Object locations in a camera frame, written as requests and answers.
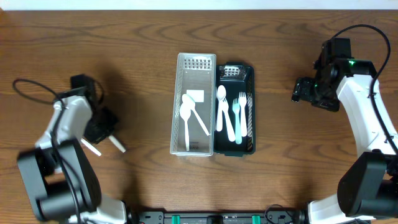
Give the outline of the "white plastic spoon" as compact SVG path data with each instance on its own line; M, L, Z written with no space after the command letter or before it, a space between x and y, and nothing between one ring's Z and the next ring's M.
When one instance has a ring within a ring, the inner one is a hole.
M114 135L110 135L108 138L122 153L126 152L124 145Z
M220 132L223 129L223 121L222 121L222 108L221 102L226 97L226 89L223 85L220 85L217 89L216 97L218 100L218 110L216 115L216 131Z
M97 148L95 148L94 145L92 145L86 139L82 138L81 139L81 143L84 144L91 152L93 152L97 156L101 156L102 155L102 153L100 153L99 150L97 150Z

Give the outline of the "white plastic fork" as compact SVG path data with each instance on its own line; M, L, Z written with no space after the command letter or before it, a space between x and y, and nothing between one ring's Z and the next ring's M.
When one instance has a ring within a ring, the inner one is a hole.
M221 109L222 109L222 111L223 111L223 113L224 113L224 116L225 116L226 131L227 131L227 135L228 135L228 140L229 140L230 142L233 142L233 141L236 140L236 138L235 138L233 126L232 126L232 124L231 124L231 120L230 120L230 117L229 117L229 113L228 113L229 105L228 105L228 101L227 101L226 98L224 98L224 99L221 101Z
M247 98L245 92L240 92L239 93L239 105L241 109L241 135L242 137L246 137L248 134L247 131L247 122L246 122L246 104L247 104Z

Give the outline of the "pale green plastic fork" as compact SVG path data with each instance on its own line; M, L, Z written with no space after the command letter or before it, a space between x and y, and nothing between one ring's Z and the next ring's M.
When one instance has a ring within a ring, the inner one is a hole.
M235 116L235 143L236 144L241 144L242 143L242 135L241 135L241 124L240 124L240 120L239 120L239 112L240 112L240 106L239 106L239 102L238 99L235 98L233 100L233 112L234 112L234 116Z

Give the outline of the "white plastic utensil handle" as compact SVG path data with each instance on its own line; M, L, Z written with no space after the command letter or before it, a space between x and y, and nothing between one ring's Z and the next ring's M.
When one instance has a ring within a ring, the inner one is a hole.
M200 115L197 113L197 111L196 111L196 109L195 109L196 104L195 104L194 99L193 99L190 95L188 95L188 94L183 94L183 95L182 95L182 101L183 101L183 103L186 103L186 104L189 106L189 108L193 111L193 113L194 113L194 115L196 116L196 118L197 118L197 120L198 120L200 126L201 126L202 129L203 129L203 131L205 132L205 134L206 134L207 136L209 136L210 133L209 133L208 129L206 128L206 126L205 126L203 120L201 119Z
M180 116L184 121L186 151L190 150L190 140L189 140L189 130L188 130L188 120L190 118L190 115L191 115L190 108L185 103L182 103L180 106Z

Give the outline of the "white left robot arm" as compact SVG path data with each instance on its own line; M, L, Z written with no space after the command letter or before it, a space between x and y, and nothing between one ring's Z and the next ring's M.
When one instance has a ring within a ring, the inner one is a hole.
M101 193L81 139L92 117L84 96L56 101L43 136L17 165L35 217L69 223L127 223L125 204Z

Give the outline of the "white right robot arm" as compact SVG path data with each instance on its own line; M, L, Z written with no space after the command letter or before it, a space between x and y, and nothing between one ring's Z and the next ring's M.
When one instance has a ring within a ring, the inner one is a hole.
M332 112L344 107L358 158L336 194L312 201L309 223L366 222L397 217L397 131L369 60L335 57L314 63L315 77L298 78L292 101Z

